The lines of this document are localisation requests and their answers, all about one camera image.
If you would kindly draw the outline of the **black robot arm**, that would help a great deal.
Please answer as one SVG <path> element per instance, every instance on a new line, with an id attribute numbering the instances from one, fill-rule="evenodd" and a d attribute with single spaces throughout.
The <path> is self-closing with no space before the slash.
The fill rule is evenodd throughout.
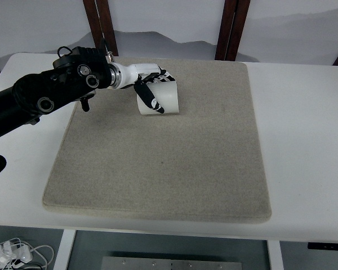
<path id="1" fill-rule="evenodd" d="M 0 137 L 24 125 L 39 122 L 67 104 L 87 100 L 96 89 L 106 88 L 112 75 L 106 57 L 109 45 L 101 41 L 99 48 L 75 47 L 53 63 L 53 69 L 28 74 L 0 91 Z"/>

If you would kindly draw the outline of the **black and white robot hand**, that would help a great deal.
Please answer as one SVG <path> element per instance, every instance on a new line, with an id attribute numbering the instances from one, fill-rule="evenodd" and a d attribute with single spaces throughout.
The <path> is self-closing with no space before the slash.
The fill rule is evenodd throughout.
<path id="1" fill-rule="evenodd" d="M 118 63 L 109 65 L 111 82 L 109 89 L 133 87 L 141 114 L 165 114 L 179 111 L 175 78 L 157 64 Z"/>

